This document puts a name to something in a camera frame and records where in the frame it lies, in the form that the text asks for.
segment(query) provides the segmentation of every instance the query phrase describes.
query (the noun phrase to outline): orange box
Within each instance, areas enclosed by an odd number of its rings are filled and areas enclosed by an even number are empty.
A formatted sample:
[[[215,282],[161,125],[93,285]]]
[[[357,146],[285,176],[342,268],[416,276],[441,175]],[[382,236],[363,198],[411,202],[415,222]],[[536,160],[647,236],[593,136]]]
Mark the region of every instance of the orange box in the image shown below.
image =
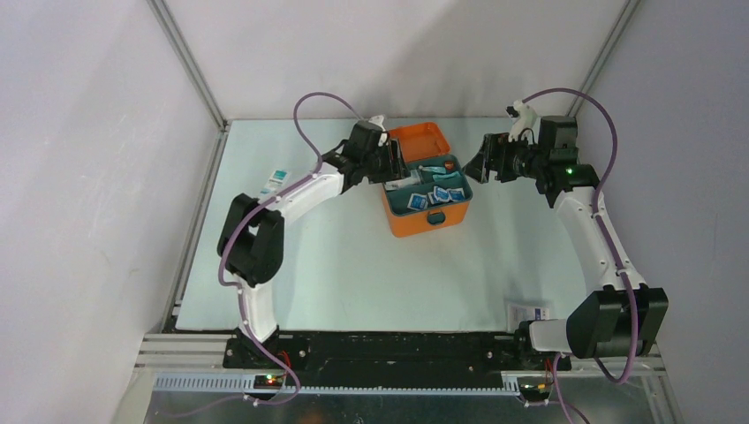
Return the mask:
[[[411,185],[399,190],[385,191],[382,186],[382,204],[388,217],[388,225],[396,237],[407,237],[420,232],[437,230],[463,222],[468,204],[473,197],[471,187],[465,179],[458,159],[450,155],[450,144],[434,122],[402,126],[390,130],[390,137],[400,141],[401,151],[410,170],[424,166],[444,166],[446,161],[455,163],[452,171],[460,172],[459,177],[434,181],[429,172],[422,172],[422,184]],[[462,188],[465,200],[451,201],[429,206],[425,210],[411,210],[408,201],[412,193],[426,194],[435,186],[442,188]]]

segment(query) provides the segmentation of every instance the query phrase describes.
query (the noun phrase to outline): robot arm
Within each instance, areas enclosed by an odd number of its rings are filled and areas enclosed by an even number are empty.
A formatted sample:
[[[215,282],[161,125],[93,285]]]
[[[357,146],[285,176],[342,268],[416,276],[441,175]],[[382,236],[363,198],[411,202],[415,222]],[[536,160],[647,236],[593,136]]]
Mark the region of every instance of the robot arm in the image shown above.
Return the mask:
[[[503,183],[533,178],[536,189],[546,196],[570,236],[588,293],[567,319],[524,322],[516,336],[539,352],[572,352],[578,358],[625,356],[632,337],[630,304],[619,275],[625,271],[637,300],[637,354],[647,354],[668,308],[668,299],[663,289],[648,288],[632,266],[611,225],[602,195],[598,199],[599,212],[594,214],[591,201],[599,179],[592,166],[578,161],[575,118],[543,117],[538,142],[529,144],[521,138],[524,130],[533,125],[535,113],[522,103],[508,108],[508,112],[518,118],[511,132],[486,134],[479,153],[464,167],[464,173],[482,184],[488,182],[490,171],[496,172],[495,180]],[[603,220],[624,271],[617,269],[596,216]]]
[[[312,208],[345,193],[363,178],[382,183],[406,178],[408,170],[398,140],[391,140],[382,127],[382,117],[359,121],[351,136],[322,156],[322,167],[312,178],[287,193],[253,217],[229,253],[226,268],[242,284],[242,301],[248,326],[261,342],[276,332],[273,309],[273,276],[284,258],[284,227]],[[258,199],[240,194],[231,203],[218,243],[222,255],[229,237]]]

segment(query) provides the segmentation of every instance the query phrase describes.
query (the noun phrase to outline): white sticker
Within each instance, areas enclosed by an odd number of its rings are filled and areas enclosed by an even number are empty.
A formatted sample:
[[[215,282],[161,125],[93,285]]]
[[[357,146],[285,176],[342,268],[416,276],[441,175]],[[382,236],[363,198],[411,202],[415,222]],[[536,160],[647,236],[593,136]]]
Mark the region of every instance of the white sticker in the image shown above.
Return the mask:
[[[547,307],[526,307],[514,303],[507,304],[507,330],[512,332],[523,321],[547,320],[550,317]]]
[[[260,196],[277,192],[278,189],[284,185],[284,181],[288,178],[289,172],[285,170],[273,171],[273,173],[270,174],[270,178],[268,178],[268,182],[265,183],[265,186],[260,190]]]

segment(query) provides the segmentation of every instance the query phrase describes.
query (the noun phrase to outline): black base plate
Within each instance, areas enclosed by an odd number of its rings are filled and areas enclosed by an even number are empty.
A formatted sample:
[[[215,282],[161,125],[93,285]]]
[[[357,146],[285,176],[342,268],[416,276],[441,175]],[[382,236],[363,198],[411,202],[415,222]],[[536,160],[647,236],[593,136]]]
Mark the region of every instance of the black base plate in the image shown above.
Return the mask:
[[[280,359],[286,352],[305,386],[321,387],[497,388],[501,371],[542,371],[554,356],[521,353],[513,335],[502,332],[279,331],[264,345]],[[224,368],[278,368],[238,329],[226,349]],[[569,359],[559,369],[571,369]]]

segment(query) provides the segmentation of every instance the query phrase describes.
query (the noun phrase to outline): white wall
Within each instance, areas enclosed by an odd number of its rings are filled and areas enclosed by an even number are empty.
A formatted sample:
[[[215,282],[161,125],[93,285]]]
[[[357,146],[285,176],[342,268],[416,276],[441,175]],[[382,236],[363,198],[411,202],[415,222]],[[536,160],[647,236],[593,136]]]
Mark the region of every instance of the white wall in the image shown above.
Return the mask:
[[[523,95],[578,87],[624,0],[168,3],[227,117],[291,117],[319,90],[369,116],[495,117]],[[302,116],[350,115],[315,102]]]
[[[617,123],[606,191],[627,253],[670,309],[658,341],[687,422],[746,422],[749,8],[643,2],[594,96]],[[580,119],[602,170],[608,129]]]
[[[143,0],[0,3],[0,421],[108,422],[216,129]]]

